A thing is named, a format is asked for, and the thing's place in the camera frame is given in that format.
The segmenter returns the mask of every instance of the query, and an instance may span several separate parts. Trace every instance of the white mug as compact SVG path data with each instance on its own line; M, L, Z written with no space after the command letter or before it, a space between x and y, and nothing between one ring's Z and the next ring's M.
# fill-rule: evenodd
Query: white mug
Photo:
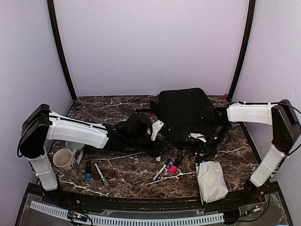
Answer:
M76 160L74 155L77 151L80 151L79 157ZM63 148L58 150L53 157L53 164L64 171L64 173L69 178L79 178L80 177L80 167L79 163L83 157L83 150L76 148L71 151L68 148Z

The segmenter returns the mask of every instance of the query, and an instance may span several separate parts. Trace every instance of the white pouch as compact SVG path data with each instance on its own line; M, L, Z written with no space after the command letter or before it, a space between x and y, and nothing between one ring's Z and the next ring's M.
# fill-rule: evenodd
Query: white pouch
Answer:
M206 161L196 164L196 168L202 204L225 198L228 189L220 163Z

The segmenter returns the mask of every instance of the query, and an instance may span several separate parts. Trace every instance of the vertical black post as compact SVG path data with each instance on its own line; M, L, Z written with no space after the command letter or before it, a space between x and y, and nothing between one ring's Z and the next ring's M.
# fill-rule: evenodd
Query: vertical black post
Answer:
M71 97L74 100L76 100L76 93L72 84L72 80L68 71L68 67L67 67L67 63L66 63L66 59L65 59L65 55L64 55L64 51L63 51L63 46L62 46L62 42L61 42L61 38L60 38L60 33L58 31L58 26L57 26L57 20L56 20L56 16L55 16L55 5L53 0L47 0L47 4L48 4L48 10L49 10L49 16L50 16L50 22L51 22L51 26L52 26L52 32L53 32L53 36L55 39L55 45L56 45L56 50L58 53L58 56L60 58L60 62L61 62L61 66L62 66L62 70L67 82L67 86L69 89L69 92L71 94Z
M250 38L250 33L251 33L251 28L252 28L252 21L253 21L253 16L254 16L254 10L255 10L255 3L256 0L250 0L249 1L249 9L248 9L248 15L246 17L246 27L245 27L245 33L244 33L244 37L243 37L243 42L241 44L241 49L240 49L240 53L239 53L239 57L238 57L238 62L236 65L236 69L234 72L234 77L231 83L231 87L229 90L229 93L226 96L227 101L231 101L233 96L234 96L234 92L238 83L238 79L241 73L241 69L243 67L243 63L244 63L244 59L245 59L245 55L246 55L246 49L248 47L248 42L249 42L249 38Z

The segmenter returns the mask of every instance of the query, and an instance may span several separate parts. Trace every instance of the slotted white strip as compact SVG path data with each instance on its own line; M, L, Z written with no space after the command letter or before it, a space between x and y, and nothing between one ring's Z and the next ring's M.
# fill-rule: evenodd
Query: slotted white strip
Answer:
M44 203L32 201L31 209L39 212L57 217L60 219L68 220L68 210L50 206ZM96 226L200 226L210 225L215 223L224 222L223 213L212 214L207 216L199 216L192 218L175 218L175 219L127 219L127 218L110 218L89 214Z

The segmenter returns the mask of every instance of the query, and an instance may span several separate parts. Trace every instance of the black bag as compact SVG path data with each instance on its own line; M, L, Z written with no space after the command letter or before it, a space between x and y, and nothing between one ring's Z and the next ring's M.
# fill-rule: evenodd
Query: black bag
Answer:
M200 88L162 91L159 105L151 102L153 112L165 123L162 132L176 147L187 149L198 149L198 144L185 142L190 133L206 136L212 129L202 120L207 107L213 105Z

